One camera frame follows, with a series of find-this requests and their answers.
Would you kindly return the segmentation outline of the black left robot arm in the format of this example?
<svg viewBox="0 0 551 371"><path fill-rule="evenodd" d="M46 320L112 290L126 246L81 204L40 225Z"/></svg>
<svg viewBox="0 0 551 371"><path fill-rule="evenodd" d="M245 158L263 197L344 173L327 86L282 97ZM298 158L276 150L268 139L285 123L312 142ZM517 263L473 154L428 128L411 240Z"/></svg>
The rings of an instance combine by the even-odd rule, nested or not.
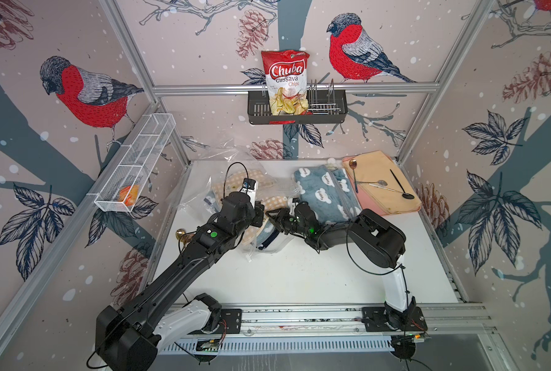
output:
<svg viewBox="0 0 551 371"><path fill-rule="evenodd" d="M173 315L167 311L196 279L233 250L250 226L263 219L255 191L233 192L219 213L193 235L178 258L139 295L119 309L106 307L96 319L95 354L112 370L147 370L162 346L190 332L210 330L221 306L199 295Z"/></svg>

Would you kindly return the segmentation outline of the clear plastic vacuum bag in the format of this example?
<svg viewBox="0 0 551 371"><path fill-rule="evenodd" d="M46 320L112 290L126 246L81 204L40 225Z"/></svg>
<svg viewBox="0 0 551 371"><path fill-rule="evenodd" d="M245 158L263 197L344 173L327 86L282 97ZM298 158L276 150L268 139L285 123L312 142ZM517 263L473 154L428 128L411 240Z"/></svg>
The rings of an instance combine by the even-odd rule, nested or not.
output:
<svg viewBox="0 0 551 371"><path fill-rule="evenodd" d="M299 186L290 177L278 178L269 174L250 151L239 146L212 149L200 161L209 167L196 177L199 183L193 184L193 190L184 193L178 210L186 213L193 222L205 224L221 211L224 197L234 192L247 193L252 201L260 202L265 211L260 227L249 227L237 249L249 261L259 253L275 254L283 249L287 242L272 242L279 232L269 221L267 212L290 206L292 200L300 195ZM244 185L247 178L256 182L254 196Z"/></svg>

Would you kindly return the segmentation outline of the teal cloud pattern blanket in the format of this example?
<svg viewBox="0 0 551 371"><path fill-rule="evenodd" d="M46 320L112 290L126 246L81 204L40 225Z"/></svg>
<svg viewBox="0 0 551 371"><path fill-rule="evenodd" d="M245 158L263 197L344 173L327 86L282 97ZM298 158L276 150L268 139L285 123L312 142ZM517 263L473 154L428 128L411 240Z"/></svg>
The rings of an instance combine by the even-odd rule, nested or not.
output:
<svg viewBox="0 0 551 371"><path fill-rule="evenodd" d="M321 224L339 224L358 216L357 201L349 176L341 168L326 165L302 167L293 174L300 199L307 202Z"/></svg>

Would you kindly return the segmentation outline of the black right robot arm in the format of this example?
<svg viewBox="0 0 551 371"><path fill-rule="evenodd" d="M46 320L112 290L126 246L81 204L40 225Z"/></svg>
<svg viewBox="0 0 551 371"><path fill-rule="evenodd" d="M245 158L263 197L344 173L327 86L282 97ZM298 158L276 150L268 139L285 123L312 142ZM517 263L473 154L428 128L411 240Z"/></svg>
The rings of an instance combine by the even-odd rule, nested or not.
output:
<svg viewBox="0 0 551 371"><path fill-rule="evenodd" d="M307 202L294 199L292 207L268 211L269 222L284 235L304 241L320 253L336 246L356 244L363 255L381 273L360 269L384 281L384 314L393 328L406 326L411 321L416 301L408 290L405 277L405 234L373 210L364 209L345 222L321 224Z"/></svg>

